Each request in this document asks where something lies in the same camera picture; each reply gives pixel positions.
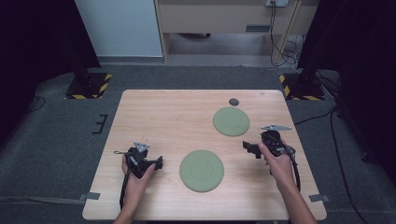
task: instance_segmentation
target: white power strip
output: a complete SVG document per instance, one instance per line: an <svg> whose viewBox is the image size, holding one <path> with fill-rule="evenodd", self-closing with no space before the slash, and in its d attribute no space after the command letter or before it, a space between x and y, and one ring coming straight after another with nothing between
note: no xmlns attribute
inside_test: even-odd
<svg viewBox="0 0 396 224"><path fill-rule="evenodd" d="M267 7L272 7L275 4L277 7L286 7L288 2L289 0L267 0L265 5Z"/></svg>

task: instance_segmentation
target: round green placemat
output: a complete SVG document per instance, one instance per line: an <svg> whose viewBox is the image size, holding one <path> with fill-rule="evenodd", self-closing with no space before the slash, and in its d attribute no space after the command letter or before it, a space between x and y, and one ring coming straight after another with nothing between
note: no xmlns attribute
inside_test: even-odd
<svg viewBox="0 0 396 224"><path fill-rule="evenodd" d="M244 111L234 107L225 107L216 112L213 124L224 135L238 136L248 131L250 120Z"/></svg>
<svg viewBox="0 0 396 224"><path fill-rule="evenodd" d="M207 192L221 182L224 167L220 158L207 150L196 150L187 155L180 164L180 177L192 190Z"/></svg>

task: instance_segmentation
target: yellow and black hazard tape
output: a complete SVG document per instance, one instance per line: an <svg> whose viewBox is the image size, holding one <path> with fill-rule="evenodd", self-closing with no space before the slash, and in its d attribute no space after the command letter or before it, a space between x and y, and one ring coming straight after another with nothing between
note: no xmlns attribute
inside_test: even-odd
<svg viewBox="0 0 396 224"><path fill-rule="evenodd" d="M101 98L103 94L105 93L105 90L107 88L108 82L110 81L112 75L106 74L104 79L102 79L102 83L99 85L99 89L97 92L91 93L91 94L85 94L85 93L72 93L72 94L66 94L66 99L77 99L77 100L83 100L83 99L96 99L96 98Z"/></svg>
<svg viewBox="0 0 396 224"><path fill-rule="evenodd" d="M279 76L279 80L282 83L283 90L285 92L285 96L287 100L310 100L310 101L318 101L318 100L324 100L324 97L317 97L317 96L310 96L310 95L305 95L305 96L292 96L290 94L290 88L288 86L288 83L286 83L286 79L284 76Z"/></svg>

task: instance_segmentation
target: gray carpet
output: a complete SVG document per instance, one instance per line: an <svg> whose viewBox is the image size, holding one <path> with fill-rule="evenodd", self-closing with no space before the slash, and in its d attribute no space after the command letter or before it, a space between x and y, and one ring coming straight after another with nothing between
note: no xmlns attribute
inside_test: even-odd
<svg viewBox="0 0 396 224"><path fill-rule="evenodd" d="M107 65L112 74L103 98L65 100L73 76L42 83L37 98L0 154L0 197L76 199L90 190L122 92L128 89L282 90L278 76L289 68ZM324 101L287 101L294 122L329 112ZM101 134L101 114L108 114ZM378 164L362 162L361 150L342 118L332 117L346 180L356 207L369 223L396 223L396 192ZM325 203L319 223L363 223L347 197L332 140L330 115L296 126ZM96 223L82 217L83 205L0 203L1 223Z"/></svg>

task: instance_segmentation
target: wall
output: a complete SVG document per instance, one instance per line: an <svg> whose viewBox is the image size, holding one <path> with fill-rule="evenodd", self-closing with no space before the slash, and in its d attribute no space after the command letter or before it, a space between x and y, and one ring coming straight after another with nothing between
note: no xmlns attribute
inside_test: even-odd
<svg viewBox="0 0 396 224"><path fill-rule="evenodd" d="M151 0L76 0L99 59L162 57Z"/></svg>

